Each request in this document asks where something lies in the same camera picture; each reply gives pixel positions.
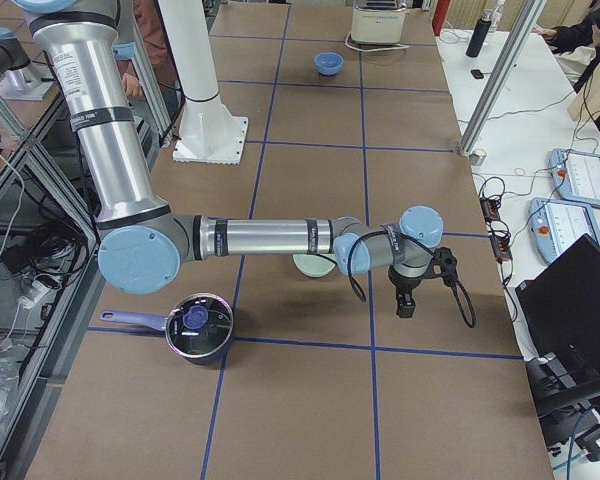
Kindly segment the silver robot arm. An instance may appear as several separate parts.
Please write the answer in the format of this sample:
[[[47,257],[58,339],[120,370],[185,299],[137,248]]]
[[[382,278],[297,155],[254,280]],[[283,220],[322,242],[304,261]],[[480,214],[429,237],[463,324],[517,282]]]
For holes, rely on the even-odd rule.
[[[88,161],[101,210],[98,265],[114,287],[149,294],[168,285],[180,266],[212,256],[331,254],[354,276],[385,267],[396,288],[397,313],[410,317],[413,289],[449,276],[441,246],[443,221],[424,206],[399,221],[369,228],[339,219],[236,220],[176,215],[154,191],[114,57],[118,36],[134,22],[117,1],[24,1],[34,41],[51,57]]]

